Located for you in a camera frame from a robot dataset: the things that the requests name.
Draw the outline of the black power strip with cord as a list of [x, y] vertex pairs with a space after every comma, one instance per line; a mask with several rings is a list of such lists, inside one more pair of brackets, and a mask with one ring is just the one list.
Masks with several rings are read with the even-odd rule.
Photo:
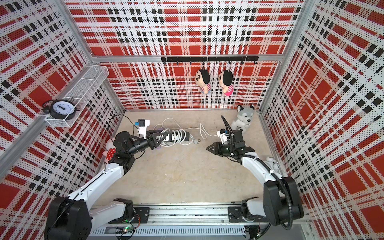
[[193, 135], [184, 129], [170, 130], [165, 129], [165, 132], [172, 132], [171, 140], [164, 140], [164, 142], [171, 142], [171, 147], [175, 145], [188, 146], [191, 144], [198, 145], [201, 140], [196, 139]]

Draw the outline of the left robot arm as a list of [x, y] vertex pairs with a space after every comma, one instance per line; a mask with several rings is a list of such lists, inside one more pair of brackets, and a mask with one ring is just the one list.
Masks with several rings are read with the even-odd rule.
[[112, 220], [132, 220], [135, 210], [131, 200], [117, 198], [110, 204], [92, 209], [100, 196], [131, 169], [134, 155], [147, 148], [154, 150], [171, 139], [171, 132], [148, 131], [143, 138], [120, 132], [113, 145], [116, 152], [89, 182], [67, 197], [57, 197], [49, 206], [44, 238], [46, 240], [85, 240], [98, 227]]

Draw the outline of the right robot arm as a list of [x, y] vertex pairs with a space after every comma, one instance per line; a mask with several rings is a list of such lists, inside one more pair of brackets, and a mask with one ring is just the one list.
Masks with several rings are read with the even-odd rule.
[[220, 141], [208, 146], [207, 150], [240, 164], [263, 185], [263, 198], [242, 200], [238, 212], [229, 212], [229, 220], [254, 222], [265, 219], [272, 226], [281, 225], [290, 230], [294, 221], [304, 216], [295, 180], [280, 174], [279, 165], [273, 158], [261, 160], [253, 148], [246, 146], [242, 131], [221, 129], [217, 135]]

